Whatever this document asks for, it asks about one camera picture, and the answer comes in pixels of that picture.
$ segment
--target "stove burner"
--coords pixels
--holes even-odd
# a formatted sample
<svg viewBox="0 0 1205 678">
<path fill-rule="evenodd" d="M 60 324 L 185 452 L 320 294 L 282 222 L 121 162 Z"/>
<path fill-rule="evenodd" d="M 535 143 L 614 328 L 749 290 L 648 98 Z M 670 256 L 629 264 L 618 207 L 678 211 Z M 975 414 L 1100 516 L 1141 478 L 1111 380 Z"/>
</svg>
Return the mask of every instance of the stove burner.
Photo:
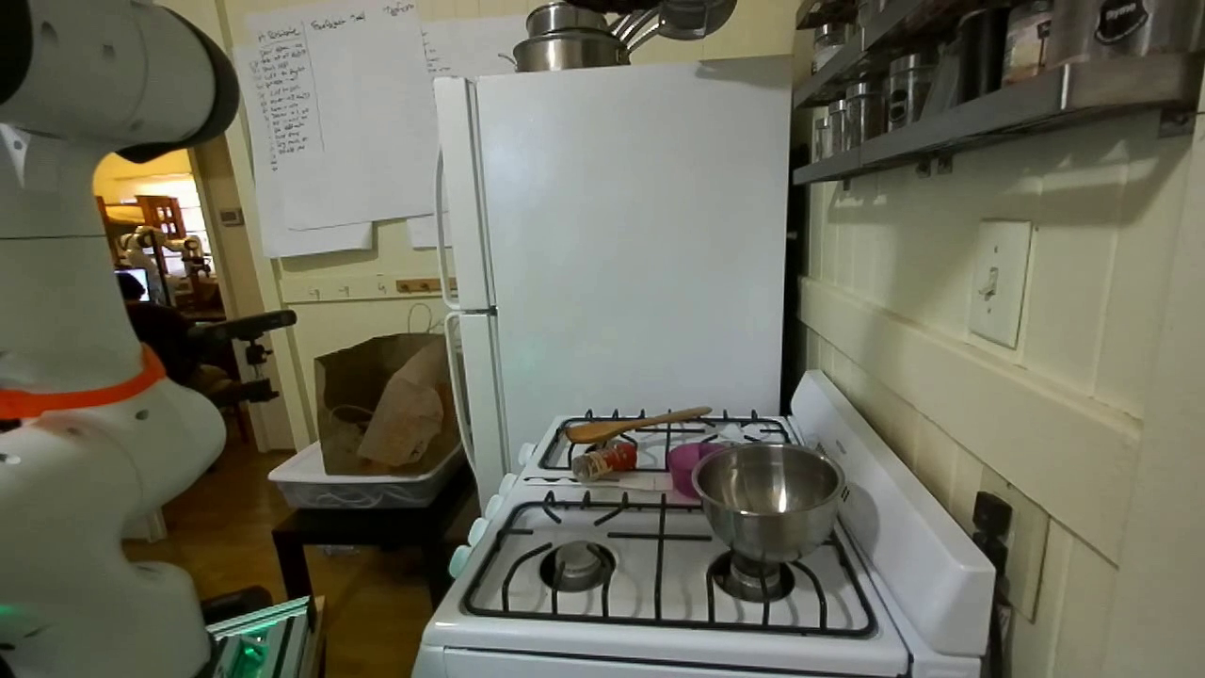
<svg viewBox="0 0 1205 678">
<path fill-rule="evenodd" d="M 712 561 L 708 576 L 734 599 L 746 603 L 776 603 L 787 599 L 795 588 L 795 576 L 779 561 L 753 561 L 742 554 L 723 554 Z"/>
<path fill-rule="evenodd" d="M 599 542 L 561 542 L 538 561 L 538 580 L 554 591 L 587 591 L 614 573 L 614 554 Z"/>
</svg>

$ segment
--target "light switch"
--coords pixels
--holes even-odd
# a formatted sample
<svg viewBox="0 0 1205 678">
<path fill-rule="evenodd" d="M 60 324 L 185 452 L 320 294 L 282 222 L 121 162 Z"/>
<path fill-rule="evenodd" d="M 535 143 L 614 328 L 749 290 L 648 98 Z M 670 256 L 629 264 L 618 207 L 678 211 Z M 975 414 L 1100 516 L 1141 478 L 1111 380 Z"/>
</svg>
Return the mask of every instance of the light switch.
<svg viewBox="0 0 1205 678">
<path fill-rule="evenodd" d="M 1017 347 L 1024 279 L 1028 279 L 1028 222 L 983 222 L 972 275 L 972 331 Z"/>
</svg>

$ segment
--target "cream wall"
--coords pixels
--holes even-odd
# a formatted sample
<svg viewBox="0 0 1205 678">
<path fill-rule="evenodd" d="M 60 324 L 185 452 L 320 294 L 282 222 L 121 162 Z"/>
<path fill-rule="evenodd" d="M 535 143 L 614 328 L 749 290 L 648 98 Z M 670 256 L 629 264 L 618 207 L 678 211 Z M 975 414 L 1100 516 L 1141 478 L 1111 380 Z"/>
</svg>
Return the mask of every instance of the cream wall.
<svg viewBox="0 0 1205 678">
<path fill-rule="evenodd" d="M 207 26 L 226 49 L 241 45 L 245 15 L 264 8 L 286 8 L 290 0 L 169 0 L 185 15 L 218 15 L 218 26 Z M 422 0 L 418 11 L 429 19 L 474 19 L 474 15 L 516 15 L 516 23 L 535 8 L 538 0 Z M 734 19 L 712 34 L 708 41 L 648 41 L 636 53 L 636 64 L 651 60 L 708 60 L 708 57 L 768 57 L 768 53 L 791 53 L 795 45 L 795 0 L 742 0 Z M 233 154 L 233 185 L 241 196 L 252 196 L 252 158 L 249 158 L 249 136 L 245 121 L 226 136 Z M 433 252 L 414 252 L 407 245 L 403 222 L 380 222 L 377 226 L 377 249 L 373 252 L 339 252 L 339 256 L 301 256 L 301 260 L 264 260 L 260 252 L 260 218 L 256 207 L 245 203 L 245 230 L 252 245 L 252 267 L 233 279 L 233 286 L 256 283 L 252 298 L 264 298 L 264 305 L 279 301 L 297 309 L 297 328 L 290 331 L 290 343 L 279 350 L 279 362 L 290 365 L 290 377 L 282 377 L 294 388 L 282 388 L 290 396 L 282 418 L 275 429 L 286 429 L 286 448 L 297 448 L 316 437 L 316 392 L 313 392 L 313 358 L 362 343 L 369 335 L 384 331 L 414 331 L 429 328 L 418 316 L 437 313 L 433 294 L 399 294 L 399 279 L 433 279 L 437 260 Z"/>
<path fill-rule="evenodd" d="M 1205 384 L 1179 369 L 1175 399 L 1152 377 L 1201 362 L 1167 339 L 1201 328 L 1186 290 L 1205 260 L 1179 245 L 1197 234 L 1201 151 L 1156 128 L 1103 121 L 956 154 L 941 177 L 810 188 L 810 362 L 960 524 L 975 490 L 1020 509 L 1017 678 L 1201 674 L 1205 603 L 1186 569 L 1205 565 L 1205 539 L 1160 531 L 1205 509 L 1190 482 L 1205 478 L 1190 437 Z M 968 331 L 983 218 L 1032 222 L 1017 350 Z"/>
</svg>

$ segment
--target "wall shelf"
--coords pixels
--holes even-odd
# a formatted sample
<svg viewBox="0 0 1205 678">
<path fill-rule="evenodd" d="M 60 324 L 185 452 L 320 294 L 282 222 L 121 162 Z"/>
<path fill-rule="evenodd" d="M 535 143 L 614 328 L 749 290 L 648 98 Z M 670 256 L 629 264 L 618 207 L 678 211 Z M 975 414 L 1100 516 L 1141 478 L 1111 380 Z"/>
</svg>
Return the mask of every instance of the wall shelf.
<svg viewBox="0 0 1205 678">
<path fill-rule="evenodd" d="M 1201 57 L 1182 53 L 1062 64 L 1028 83 L 930 113 L 900 132 L 874 136 L 847 154 L 798 166 L 795 185 L 840 181 L 1111 113 L 1190 109 L 1197 90 Z"/>
</svg>

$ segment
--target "gas stove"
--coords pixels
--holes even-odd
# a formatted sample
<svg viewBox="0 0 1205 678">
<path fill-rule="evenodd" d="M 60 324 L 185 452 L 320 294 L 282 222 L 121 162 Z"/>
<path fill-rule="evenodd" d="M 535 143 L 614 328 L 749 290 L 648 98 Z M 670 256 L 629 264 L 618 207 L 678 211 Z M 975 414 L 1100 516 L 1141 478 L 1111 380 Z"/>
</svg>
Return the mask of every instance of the gas stove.
<svg viewBox="0 0 1205 678">
<path fill-rule="evenodd" d="M 557 418 L 501 482 L 414 674 L 979 674 L 994 573 L 821 377 L 795 414 L 708 414 L 625 433 L 636 471 L 580 482 Z M 731 554 L 670 482 L 682 444 L 806 444 L 855 486 L 798 561 Z"/>
</svg>

